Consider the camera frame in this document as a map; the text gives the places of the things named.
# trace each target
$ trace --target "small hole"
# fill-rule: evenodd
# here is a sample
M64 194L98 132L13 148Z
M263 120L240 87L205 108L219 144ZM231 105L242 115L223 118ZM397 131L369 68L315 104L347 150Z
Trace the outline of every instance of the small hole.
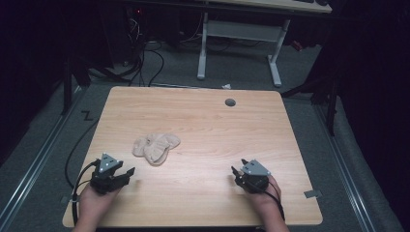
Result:
M226 104L227 106L232 107L232 106L235 106L236 102L235 102L235 100L233 100L233 99L227 99L227 100L225 100L225 104Z

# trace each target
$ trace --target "desk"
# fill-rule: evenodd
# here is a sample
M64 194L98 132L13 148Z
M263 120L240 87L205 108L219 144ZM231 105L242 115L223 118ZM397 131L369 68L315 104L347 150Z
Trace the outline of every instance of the desk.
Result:
M310 13L330 13L332 8L320 6L317 3L305 3L293 0L208 0L208 2L237 4L262 8L275 8L288 11L303 11ZM275 43L272 55L268 56L272 79L276 87L281 86L278 73L277 59L283 40L286 36L290 19L286 19L281 26L261 26L255 24L224 22L219 20L208 20L208 14L204 14L202 26L202 45L199 54L198 79L205 78L206 71L206 42L208 36L227 37L243 40L255 40Z
M132 155L138 137L156 132L181 138L161 166ZM83 167L104 152L124 161L116 175L135 174L101 226L260 225L234 183L230 167L241 159L257 159L276 177L288 224L322 221L316 199L304 195L312 186L278 92L114 87ZM73 226L71 205L63 223Z

